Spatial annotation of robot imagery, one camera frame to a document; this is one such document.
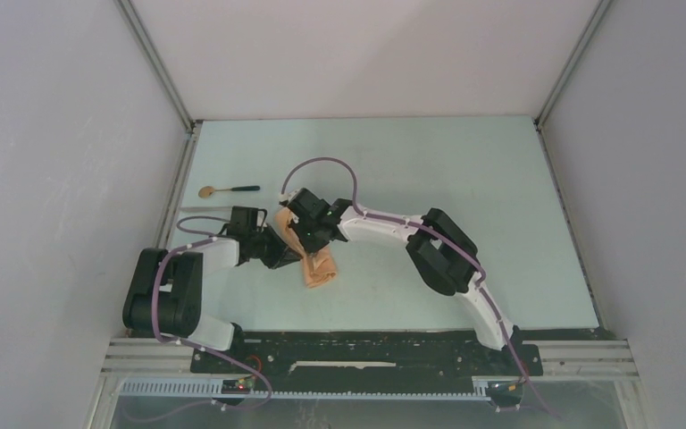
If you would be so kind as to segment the peach cloth napkin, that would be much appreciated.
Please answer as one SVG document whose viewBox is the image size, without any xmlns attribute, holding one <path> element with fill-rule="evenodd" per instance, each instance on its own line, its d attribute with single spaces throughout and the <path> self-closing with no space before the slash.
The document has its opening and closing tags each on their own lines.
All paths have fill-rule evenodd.
<svg viewBox="0 0 686 429">
<path fill-rule="evenodd" d="M 274 216 L 280 227 L 280 235 L 291 249 L 300 255 L 301 273 L 308 289 L 317 288 L 331 282 L 338 276 L 338 268 L 328 247 L 313 254 L 306 252 L 297 234 L 291 229 L 292 213 L 281 207 Z"/>
</svg>

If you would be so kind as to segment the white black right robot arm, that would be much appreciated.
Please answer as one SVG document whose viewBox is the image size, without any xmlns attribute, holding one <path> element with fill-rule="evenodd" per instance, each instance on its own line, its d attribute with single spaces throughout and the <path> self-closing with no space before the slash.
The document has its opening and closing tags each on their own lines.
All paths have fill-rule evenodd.
<svg viewBox="0 0 686 429">
<path fill-rule="evenodd" d="M 473 321 L 489 370 L 505 374 L 520 360 L 510 341 L 515 325 L 492 298 L 473 241 L 442 210 L 402 215 L 356 206 L 340 198 L 329 204 L 311 197 L 280 203 L 290 211 L 290 229 L 309 255 L 333 241 L 370 242 L 402 248 L 434 292 L 458 299 Z"/>
</svg>

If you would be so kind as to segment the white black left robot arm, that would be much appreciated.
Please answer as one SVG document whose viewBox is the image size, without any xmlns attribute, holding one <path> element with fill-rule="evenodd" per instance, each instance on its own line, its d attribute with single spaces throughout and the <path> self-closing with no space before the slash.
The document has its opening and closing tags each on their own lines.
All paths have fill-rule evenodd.
<svg viewBox="0 0 686 429">
<path fill-rule="evenodd" d="M 269 269 L 301 260 L 270 226 L 226 223 L 218 232 L 199 231 L 204 238 L 179 248 L 145 248 L 139 256 L 122 310 L 125 327 L 139 332 L 159 329 L 163 338 L 193 341 L 213 349 L 212 360 L 225 372 L 246 363 L 246 347 L 234 339 L 238 324 L 202 312 L 206 276 L 254 259 Z"/>
</svg>

